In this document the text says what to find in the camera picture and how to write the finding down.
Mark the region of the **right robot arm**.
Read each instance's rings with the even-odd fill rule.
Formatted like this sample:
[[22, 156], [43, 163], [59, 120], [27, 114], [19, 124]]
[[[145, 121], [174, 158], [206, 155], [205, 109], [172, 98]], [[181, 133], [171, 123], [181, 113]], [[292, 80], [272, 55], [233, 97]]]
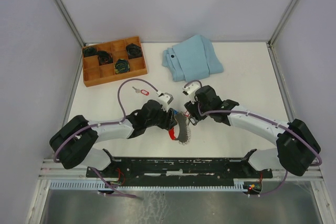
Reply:
[[266, 118], [236, 101], [222, 100], [211, 86], [196, 81], [187, 83], [183, 93], [189, 98], [184, 106], [194, 125], [211, 118], [217, 123], [251, 132], [274, 145], [267, 150], [255, 149], [246, 154], [246, 161], [241, 164], [241, 172], [246, 177], [279, 168], [303, 176], [309, 167], [322, 164], [321, 148], [302, 120], [286, 122]]

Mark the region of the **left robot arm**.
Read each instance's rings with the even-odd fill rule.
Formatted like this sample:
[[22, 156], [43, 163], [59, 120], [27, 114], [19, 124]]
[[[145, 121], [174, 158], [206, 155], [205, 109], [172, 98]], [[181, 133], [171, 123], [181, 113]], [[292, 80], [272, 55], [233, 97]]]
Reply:
[[149, 100], [123, 122], [88, 121], [83, 115], [77, 115], [50, 139], [49, 145], [55, 152], [54, 158], [65, 169], [84, 165], [110, 177], [116, 171], [116, 164], [109, 152], [94, 148], [94, 144], [135, 138], [153, 126], [169, 131], [176, 125], [173, 109], [165, 111], [157, 101]]

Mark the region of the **bunch of tagged keys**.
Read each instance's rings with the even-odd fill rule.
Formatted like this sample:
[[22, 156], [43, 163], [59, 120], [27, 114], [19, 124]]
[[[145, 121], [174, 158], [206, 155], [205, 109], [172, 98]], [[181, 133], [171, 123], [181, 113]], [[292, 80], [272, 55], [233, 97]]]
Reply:
[[173, 109], [173, 113], [174, 113], [174, 115], [182, 114], [187, 118], [190, 116], [189, 112], [187, 112], [187, 111], [178, 111], [178, 110]]

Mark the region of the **red handled metal keyring holder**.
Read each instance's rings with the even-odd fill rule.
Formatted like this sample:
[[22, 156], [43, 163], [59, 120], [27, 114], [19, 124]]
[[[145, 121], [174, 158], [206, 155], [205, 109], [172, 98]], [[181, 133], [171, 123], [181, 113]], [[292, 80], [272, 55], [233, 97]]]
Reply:
[[171, 140], [178, 141], [182, 145], [190, 142], [191, 132], [189, 128], [189, 120], [182, 112], [177, 112], [174, 115], [177, 125], [169, 130]]

